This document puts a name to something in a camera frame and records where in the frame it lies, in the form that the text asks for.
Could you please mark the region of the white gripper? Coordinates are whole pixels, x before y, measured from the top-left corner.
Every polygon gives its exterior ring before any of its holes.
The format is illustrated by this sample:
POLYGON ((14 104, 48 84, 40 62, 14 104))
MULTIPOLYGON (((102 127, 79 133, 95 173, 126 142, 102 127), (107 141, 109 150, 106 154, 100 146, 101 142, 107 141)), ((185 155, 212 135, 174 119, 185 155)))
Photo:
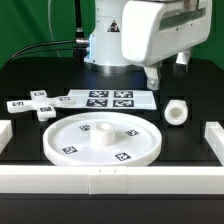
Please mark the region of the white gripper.
POLYGON ((212 0, 192 0, 190 5, 184 0, 131 0, 123 10, 122 54, 130 64, 145 67, 147 87, 157 91, 161 75, 155 63, 178 53, 173 75, 184 77, 189 48, 207 40, 211 16, 212 0))

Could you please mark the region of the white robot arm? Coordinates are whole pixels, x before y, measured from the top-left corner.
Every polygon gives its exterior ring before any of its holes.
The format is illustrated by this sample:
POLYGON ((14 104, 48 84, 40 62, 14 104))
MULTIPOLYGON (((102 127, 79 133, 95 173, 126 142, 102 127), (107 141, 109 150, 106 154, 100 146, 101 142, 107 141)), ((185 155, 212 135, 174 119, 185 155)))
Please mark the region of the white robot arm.
POLYGON ((175 55, 173 74, 187 73, 192 48, 209 36, 211 17, 212 0, 95 0, 85 62, 109 74, 141 67, 147 87, 157 90, 163 60, 175 55))

